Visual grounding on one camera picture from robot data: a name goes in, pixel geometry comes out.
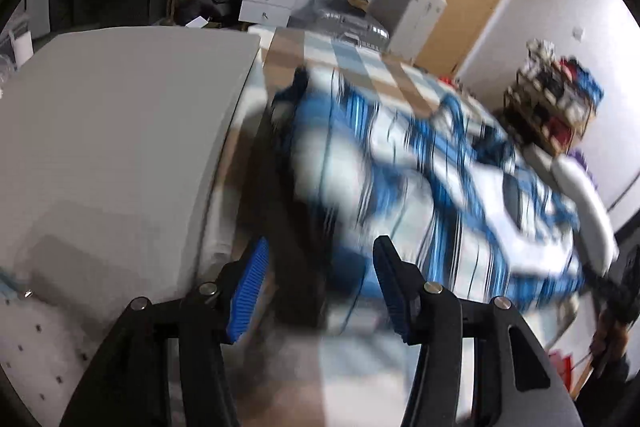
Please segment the right hand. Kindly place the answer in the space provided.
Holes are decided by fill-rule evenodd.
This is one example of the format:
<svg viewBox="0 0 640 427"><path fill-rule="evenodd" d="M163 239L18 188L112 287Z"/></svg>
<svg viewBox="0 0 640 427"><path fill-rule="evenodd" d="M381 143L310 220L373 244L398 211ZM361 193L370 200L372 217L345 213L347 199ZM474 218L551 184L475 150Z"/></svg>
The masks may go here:
<svg viewBox="0 0 640 427"><path fill-rule="evenodd" d="M628 345L628 329L625 324L615 320L608 308L601 311L596 330L590 343L593 359L610 354L610 361L623 359Z"/></svg>

